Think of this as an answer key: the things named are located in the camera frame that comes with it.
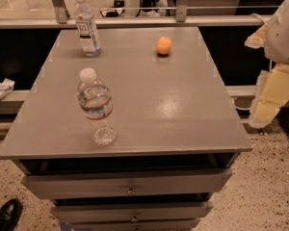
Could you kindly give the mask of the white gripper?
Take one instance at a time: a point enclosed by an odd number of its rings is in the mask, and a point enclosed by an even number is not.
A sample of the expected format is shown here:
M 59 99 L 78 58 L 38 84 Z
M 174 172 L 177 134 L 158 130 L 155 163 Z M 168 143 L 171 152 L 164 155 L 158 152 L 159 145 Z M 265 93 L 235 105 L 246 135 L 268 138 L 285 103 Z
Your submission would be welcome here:
M 277 64 L 271 71 L 262 70 L 251 102 L 249 125 L 264 128 L 289 101 L 289 0 L 284 0 L 264 24 L 250 35 L 245 46 L 257 49 L 264 46 L 265 56 Z

